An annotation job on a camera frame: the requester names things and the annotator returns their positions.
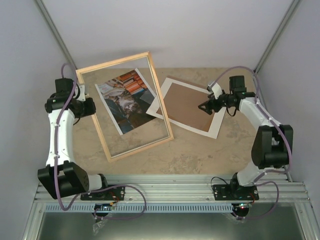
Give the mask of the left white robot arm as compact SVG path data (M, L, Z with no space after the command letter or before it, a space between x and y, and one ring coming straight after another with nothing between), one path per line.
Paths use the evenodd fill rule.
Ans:
M84 86L70 78L55 80L55 93L44 107L50 123L50 146L45 167L37 171L40 183L53 199L92 191L99 200L108 197L110 188L100 173L89 175L76 164L73 151L75 120L96 113L91 97L85 98Z

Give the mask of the cat and books photo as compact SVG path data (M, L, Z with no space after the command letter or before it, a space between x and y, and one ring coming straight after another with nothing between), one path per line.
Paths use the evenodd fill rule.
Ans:
M147 113L151 104L140 97L145 90L157 96L137 68L96 84L95 88L120 135L155 119Z

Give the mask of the clear acrylic sheet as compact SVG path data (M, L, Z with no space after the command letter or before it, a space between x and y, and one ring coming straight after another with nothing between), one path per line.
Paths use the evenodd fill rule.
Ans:
M145 89L140 99L146 102L147 104L151 105L155 99L155 96L149 90Z

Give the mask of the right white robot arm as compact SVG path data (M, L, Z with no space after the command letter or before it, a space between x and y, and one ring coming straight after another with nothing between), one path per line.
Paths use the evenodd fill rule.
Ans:
M208 100L198 108L211 115L234 108L242 113L256 130L251 149L251 161L236 172L230 182L211 186L217 201L250 201L259 199L256 182L268 173L284 174L281 168L292 161L293 128L275 120L261 105L258 96L248 91L242 75L229 78L229 92L218 83L208 85Z

